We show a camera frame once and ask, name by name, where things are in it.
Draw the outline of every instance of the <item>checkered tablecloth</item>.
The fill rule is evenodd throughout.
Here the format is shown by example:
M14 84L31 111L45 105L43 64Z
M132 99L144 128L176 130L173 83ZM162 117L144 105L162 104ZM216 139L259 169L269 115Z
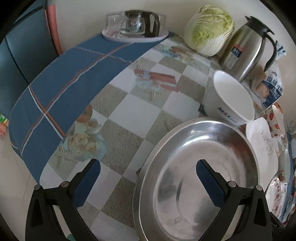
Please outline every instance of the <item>checkered tablecloth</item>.
M205 90L219 65L188 49L179 37L164 40L134 62L116 58L127 67L62 137L40 184L51 188L70 181L91 158L98 159L101 173L78 211L99 240L138 241L132 212L138 173L164 135L200 116Z

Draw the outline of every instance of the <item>metal screw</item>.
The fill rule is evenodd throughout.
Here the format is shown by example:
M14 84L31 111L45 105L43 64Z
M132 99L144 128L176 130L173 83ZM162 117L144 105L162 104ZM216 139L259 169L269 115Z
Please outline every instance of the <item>metal screw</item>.
M41 186L39 184L34 186L34 190L38 191L41 188Z
M61 187L62 188L66 188L67 186L69 186L69 182L68 181L64 181L61 183Z
M260 185L256 185L256 189L261 191L263 188Z
M230 181L230 182L228 183L228 185L229 185L230 187L234 188L234 187L236 186L236 183L233 182L233 181Z

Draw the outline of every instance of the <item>floor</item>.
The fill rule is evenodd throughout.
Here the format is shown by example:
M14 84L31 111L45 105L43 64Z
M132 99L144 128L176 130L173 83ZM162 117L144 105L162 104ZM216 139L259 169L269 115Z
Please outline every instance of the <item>floor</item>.
M27 212L36 184L24 161L13 151L7 134L0 139L0 212L19 241L25 241ZM59 209L55 210L68 235L69 229Z

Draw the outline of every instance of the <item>wall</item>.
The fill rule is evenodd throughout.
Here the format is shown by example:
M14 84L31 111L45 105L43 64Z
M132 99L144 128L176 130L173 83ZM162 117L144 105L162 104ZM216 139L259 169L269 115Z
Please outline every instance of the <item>wall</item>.
M188 20L206 4L227 10L236 23L236 30L246 23L245 15L253 15L273 30L274 39L279 40L287 50L287 56L279 62L284 83L284 95L279 103L286 120L296 120L296 46L277 17L259 0L51 0L50 3L57 7L57 25L63 51L103 30L108 12L125 9L161 12L167 15L167 28L180 35L183 35ZM272 46L267 40L260 63L265 64L271 53Z

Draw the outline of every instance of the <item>coffee pot handle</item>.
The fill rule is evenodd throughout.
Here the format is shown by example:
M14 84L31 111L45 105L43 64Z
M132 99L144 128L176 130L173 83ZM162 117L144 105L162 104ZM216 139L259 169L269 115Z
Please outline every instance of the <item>coffee pot handle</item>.
M153 30L152 32L150 31L150 15L154 15L154 25L153 25ZM145 33L144 36L146 37L157 37L159 35L159 28L160 28L160 23L159 23L159 17L157 14L152 13L152 12L143 12L143 17L145 20Z
M273 52L271 58L267 61L266 65L265 65L265 68L264 68L264 72L265 72L266 70L269 69L269 67L272 65L272 63L276 59L277 49L276 49L276 43L274 42L274 40L267 33L264 33L264 37L268 38L269 41L272 43L272 45L274 47L274 52Z

